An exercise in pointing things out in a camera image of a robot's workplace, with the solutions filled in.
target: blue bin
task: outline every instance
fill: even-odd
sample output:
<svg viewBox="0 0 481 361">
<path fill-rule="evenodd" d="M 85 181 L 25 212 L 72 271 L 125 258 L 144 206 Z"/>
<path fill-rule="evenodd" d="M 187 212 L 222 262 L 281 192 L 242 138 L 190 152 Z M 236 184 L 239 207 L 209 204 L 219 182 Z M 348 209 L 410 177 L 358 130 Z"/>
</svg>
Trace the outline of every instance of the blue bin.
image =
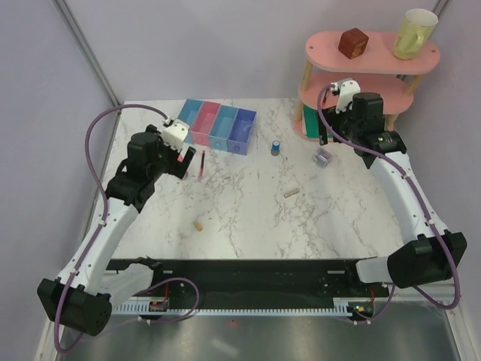
<svg viewBox="0 0 481 361">
<path fill-rule="evenodd" d="M 189 134 L 187 135 L 186 143 L 194 144 L 190 131 L 192 130 L 198 111 L 201 109 L 202 103 L 203 101 L 201 100 L 187 99 L 177 117 L 177 119 L 182 120 L 189 126 Z"/>
<path fill-rule="evenodd" d="M 231 133 L 238 110 L 239 109 L 228 107 L 227 105 L 220 107 L 219 113 L 217 113 L 216 120 L 209 133 L 210 148 L 224 150 L 225 152 L 228 151 L 227 138 Z"/>
<path fill-rule="evenodd" d="M 239 109 L 227 139 L 227 150 L 231 153 L 247 155 L 250 136 L 254 129 L 255 111 Z"/>
</svg>

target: table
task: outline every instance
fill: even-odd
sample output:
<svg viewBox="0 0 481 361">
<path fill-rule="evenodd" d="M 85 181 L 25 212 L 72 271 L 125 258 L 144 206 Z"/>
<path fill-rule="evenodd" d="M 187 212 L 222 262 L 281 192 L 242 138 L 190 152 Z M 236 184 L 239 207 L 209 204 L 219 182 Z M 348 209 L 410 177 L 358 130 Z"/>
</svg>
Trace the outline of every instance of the table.
<svg viewBox="0 0 481 361">
<path fill-rule="evenodd" d="M 185 100 L 141 102 L 176 117 Z M 257 111 L 247 156 L 198 150 L 186 180 L 162 175 L 156 192 L 131 225 L 114 258 L 329 259 L 386 256 L 402 245 L 383 189 L 347 146 L 329 144 L 324 169 L 311 156 L 317 145 L 291 128 L 295 99 L 221 99 Z M 123 111 L 107 161 L 106 187 L 127 155 L 127 143 L 159 115 Z M 271 143 L 279 140 L 279 156 Z M 206 150 L 204 179 L 198 180 Z M 286 191 L 300 193 L 284 199 Z M 100 204 L 95 212 L 101 213 Z M 204 229 L 193 225 L 198 220 Z"/>
</svg>

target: colorful bin organizer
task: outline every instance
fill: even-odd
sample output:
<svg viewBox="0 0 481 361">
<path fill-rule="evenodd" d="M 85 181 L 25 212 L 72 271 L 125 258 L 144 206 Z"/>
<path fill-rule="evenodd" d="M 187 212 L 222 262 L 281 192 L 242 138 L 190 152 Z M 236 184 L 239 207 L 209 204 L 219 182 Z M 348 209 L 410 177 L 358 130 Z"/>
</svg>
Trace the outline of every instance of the colorful bin organizer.
<svg viewBox="0 0 481 361">
<path fill-rule="evenodd" d="M 186 142 L 247 155 L 256 112 L 187 99 L 178 119 L 189 125 Z"/>
</svg>

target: gray floor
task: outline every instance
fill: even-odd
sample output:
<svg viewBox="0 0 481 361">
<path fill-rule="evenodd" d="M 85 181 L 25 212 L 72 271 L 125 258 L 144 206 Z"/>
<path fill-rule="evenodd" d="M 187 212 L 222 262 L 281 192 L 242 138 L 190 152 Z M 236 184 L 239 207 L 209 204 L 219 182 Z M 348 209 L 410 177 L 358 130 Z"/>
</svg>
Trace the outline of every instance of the gray floor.
<svg viewBox="0 0 481 361">
<path fill-rule="evenodd" d="M 129 317 L 113 317 L 110 326 Z M 65 334 L 69 344 L 73 332 Z M 84 341 L 61 360 L 459 360 L 443 311 L 396 304 L 369 326 L 326 317 L 193 317 L 131 323 Z"/>
</svg>

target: blue cap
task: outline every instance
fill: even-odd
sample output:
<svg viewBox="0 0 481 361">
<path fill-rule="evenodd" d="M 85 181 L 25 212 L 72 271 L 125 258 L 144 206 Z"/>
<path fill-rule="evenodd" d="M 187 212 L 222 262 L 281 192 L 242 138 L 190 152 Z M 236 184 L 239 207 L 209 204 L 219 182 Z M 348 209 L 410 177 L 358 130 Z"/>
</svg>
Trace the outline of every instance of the blue cap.
<svg viewBox="0 0 481 361">
<path fill-rule="evenodd" d="M 279 150 L 279 149 L 280 149 L 280 141 L 273 141 L 272 150 Z"/>
</svg>

